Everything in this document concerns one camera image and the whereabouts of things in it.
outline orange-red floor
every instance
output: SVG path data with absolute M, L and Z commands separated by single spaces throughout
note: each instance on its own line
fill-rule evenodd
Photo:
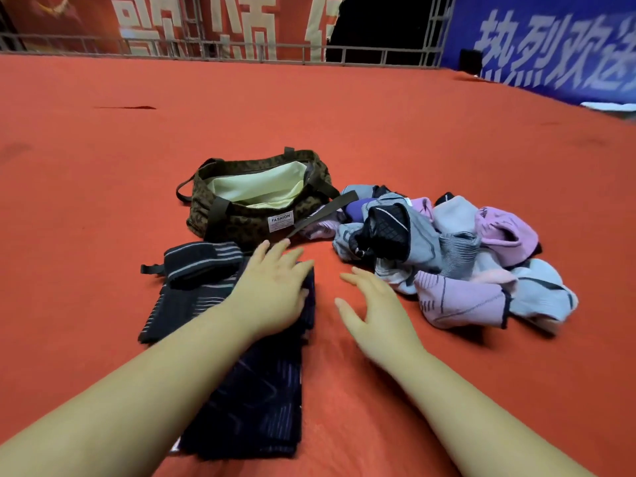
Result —
M 518 214 L 580 299 L 548 340 L 431 327 L 440 357 L 603 477 L 633 468 L 636 126 L 451 71 L 0 56 L 0 441 L 142 351 L 158 294 L 139 264 L 195 240 L 176 185 L 205 159 L 313 149 L 333 183 L 446 191 Z M 156 110 L 103 109 L 150 105 Z M 294 460 L 159 476 L 454 476 L 425 421 L 357 350 L 333 298 L 362 297 L 329 242 L 303 360 Z

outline metal frame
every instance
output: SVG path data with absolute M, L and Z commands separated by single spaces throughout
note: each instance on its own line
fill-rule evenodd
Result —
M 92 37 L 84 35 L 38 35 L 38 34 L 22 34 L 22 33 L 0 33 L 0 40 L 9 39 L 16 47 L 24 47 L 23 40 L 41 40 L 43 44 L 56 50 L 38 51 L 25 50 L 18 51 L 2 51 L 2 54 L 19 54 L 19 55 L 60 55 L 60 56 L 90 56 L 100 58 L 143 58 L 143 59 L 168 59 L 168 60 L 202 60 L 210 62 L 242 62 L 242 63 L 284 63 L 292 65 L 339 65 L 346 67 L 401 67 L 410 69 L 431 69 L 438 68 L 441 63 L 441 55 L 449 30 L 449 23 L 452 17 L 453 5 L 455 0 L 445 0 L 442 9 L 442 0 L 433 0 L 431 3 L 431 12 L 429 21 L 424 35 L 424 45 L 422 49 L 408 48 L 388 48 L 388 47 L 356 47 L 356 46 L 340 46 L 340 45 L 311 45 L 311 44 L 287 44 L 287 43 L 256 43 L 256 42 L 218 42 L 205 40 L 205 31 L 203 28 L 203 17 L 200 0 L 192 0 L 194 14 L 191 17 L 187 12 L 184 0 L 181 0 L 182 26 L 184 28 L 185 37 L 176 40 L 148 40 L 148 39 L 122 39 L 107 37 Z M 196 35 L 192 36 L 192 31 L 196 30 Z M 81 43 L 82 51 L 64 49 L 62 41 L 74 41 Z M 119 53 L 100 53 L 95 42 L 112 42 L 119 48 Z M 155 52 L 160 55 L 134 55 L 131 53 L 131 42 L 152 43 L 155 46 Z M 224 55 L 224 49 L 233 46 L 252 46 L 256 54 L 254 60 L 235 59 Z M 276 48 L 300 48 L 300 60 L 268 60 L 265 57 L 266 47 Z M 306 53 L 311 49 L 341 49 L 342 56 L 339 62 L 313 62 L 307 60 Z M 376 51 L 380 52 L 380 63 L 347 63 L 346 53 L 351 50 Z M 417 65 L 398 65 L 387 63 L 389 53 L 419 53 L 420 61 Z

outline bag label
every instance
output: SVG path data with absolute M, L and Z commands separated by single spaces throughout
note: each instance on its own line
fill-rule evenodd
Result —
M 288 228 L 294 225 L 294 211 L 284 212 L 278 216 L 271 216 L 267 218 L 267 224 L 270 227 L 270 232 L 278 231 L 280 229 Z

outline hand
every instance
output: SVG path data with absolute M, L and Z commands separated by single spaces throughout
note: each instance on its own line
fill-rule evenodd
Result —
M 354 284 L 366 300 L 366 320 L 336 298 L 340 317 L 362 352 L 389 373 L 403 356 L 424 350 L 406 311 L 393 289 L 376 275 L 354 267 L 340 277 Z
M 283 254 L 289 239 L 267 251 L 269 246 L 264 241 L 256 248 L 231 295 L 219 305 L 242 319 L 256 339 L 278 333 L 298 319 L 308 294 L 300 287 L 314 266 L 313 261 L 296 264 L 301 247 Z

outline finger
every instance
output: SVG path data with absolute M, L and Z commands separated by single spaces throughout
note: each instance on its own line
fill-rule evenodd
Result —
M 298 301 L 296 302 L 296 314 L 298 316 L 300 316 L 300 313 L 303 312 L 307 295 L 309 295 L 309 290 L 307 288 L 302 288 L 300 293 L 298 293 Z
M 345 324 L 347 331 L 354 337 L 354 340 L 357 341 L 360 337 L 360 332 L 364 328 L 364 322 L 344 299 L 337 297 L 334 302 L 336 303 L 336 308 L 338 308 L 338 313 L 340 313 L 340 318 L 342 318 L 342 322 Z
M 263 258 L 263 262 L 267 264 L 275 264 L 278 263 L 278 260 L 281 258 L 285 249 L 290 246 L 291 241 L 289 239 L 284 239 L 282 241 L 278 241 L 272 248 L 267 252 L 265 257 Z
M 373 283 L 361 275 L 353 275 L 351 273 L 340 273 L 340 278 L 345 280 L 347 283 L 351 283 L 354 286 L 356 286 L 360 290 L 360 292 L 364 295 L 364 298 L 367 301 L 367 303 L 371 301 L 371 298 L 373 298 L 378 292 L 378 289 L 373 285 Z
M 371 273 L 369 271 L 365 271 L 362 268 L 358 268 L 357 266 L 354 266 L 353 268 L 351 268 L 351 271 L 355 275 L 358 275 L 358 276 L 368 280 L 378 290 L 385 291 L 386 289 L 391 289 L 391 287 L 385 281 L 382 281 L 374 273 Z
M 268 240 L 265 240 L 262 243 L 260 243 L 258 247 L 254 249 L 254 254 L 252 254 L 252 257 L 249 258 L 249 261 L 247 262 L 247 266 L 245 267 L 245 269 L 248 269 L 251 266 L 255 266 L 259 264 L 260 262 L 262 262 L 263 258 L 265 257 L 265 254 L 267 253 L 267 248 L 269 248 L 269 246 L 270 246 L 270 242 Z
M 294 276 L 298 278 L 301 282 L 307 278 L 307 274 L 314 267 L 314 260 L 310 259 L 309 261 L 303 261 L 302 263 L 295 264 L 293 268 L 291 268 L 291 272 L 294 273 Z
M 287 254 L 283 254 L 281 260 L 279 261 L 281 266 L 284 268 L 293 268 L 294 264 L 296 264 L 298 258 L 301 254 L 303 254 L 304 250 L 305 248 L 298 247 L 296 249 L 292 249 Z

